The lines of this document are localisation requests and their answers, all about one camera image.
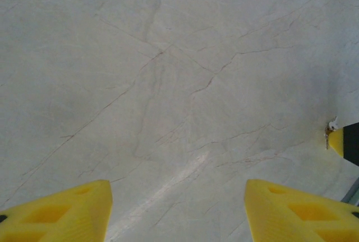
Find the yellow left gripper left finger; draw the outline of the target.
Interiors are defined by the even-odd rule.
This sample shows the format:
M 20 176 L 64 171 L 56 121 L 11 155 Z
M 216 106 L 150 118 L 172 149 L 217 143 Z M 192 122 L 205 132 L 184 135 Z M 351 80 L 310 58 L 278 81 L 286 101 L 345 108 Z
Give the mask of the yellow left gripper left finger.
M 0 242 L 104 242 L 113 204 L 96 180 L 0 211 Z

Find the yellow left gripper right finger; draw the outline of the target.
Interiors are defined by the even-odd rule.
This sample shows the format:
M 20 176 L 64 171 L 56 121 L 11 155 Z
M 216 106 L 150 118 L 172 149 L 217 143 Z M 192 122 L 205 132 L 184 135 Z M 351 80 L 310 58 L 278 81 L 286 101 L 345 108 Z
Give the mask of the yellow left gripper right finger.
M 359 207 L 260 179 L 246 182 L 253 242 L 359 242 Z

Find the small brass key white tag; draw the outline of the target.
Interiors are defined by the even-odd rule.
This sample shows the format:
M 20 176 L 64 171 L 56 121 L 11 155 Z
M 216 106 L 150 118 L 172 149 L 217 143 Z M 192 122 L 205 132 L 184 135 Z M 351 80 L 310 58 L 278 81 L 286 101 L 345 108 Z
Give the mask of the small brass key white tag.
M 329 148 L 329 135 L 338 129 L 338 117 L 336 116 L 333 120 L 329 121 L 325 127 L 325 149 Z

